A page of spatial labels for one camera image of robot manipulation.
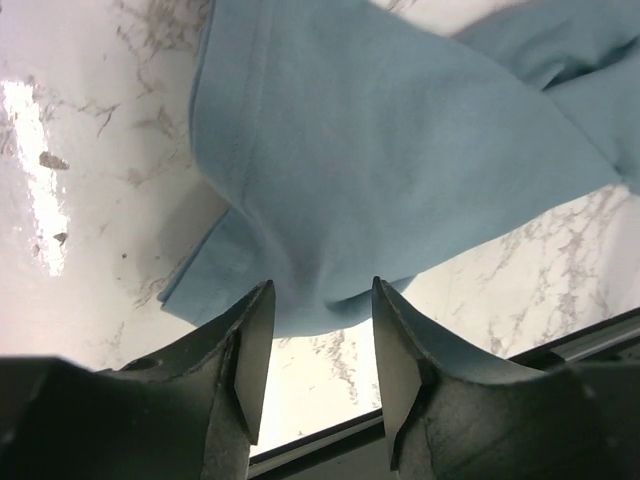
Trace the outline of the blue t shirt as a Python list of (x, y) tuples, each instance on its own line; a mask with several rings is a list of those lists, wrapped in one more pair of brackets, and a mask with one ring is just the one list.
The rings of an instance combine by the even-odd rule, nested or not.
[(160, 294), (191, 324), (256, 284), (278, 336), (604, 186), (639, 187), (639, 5), (531, 1), (441, 37), (368, 1), (218, 1), (189, 106), (229, 205)]

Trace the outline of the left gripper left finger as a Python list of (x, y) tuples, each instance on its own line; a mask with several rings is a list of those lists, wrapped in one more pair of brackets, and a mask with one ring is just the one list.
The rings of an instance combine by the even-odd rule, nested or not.
[(119, 370), (56, 357), (1, 361), (5, 479), (244, 479), (274, 332), (265, 282)]

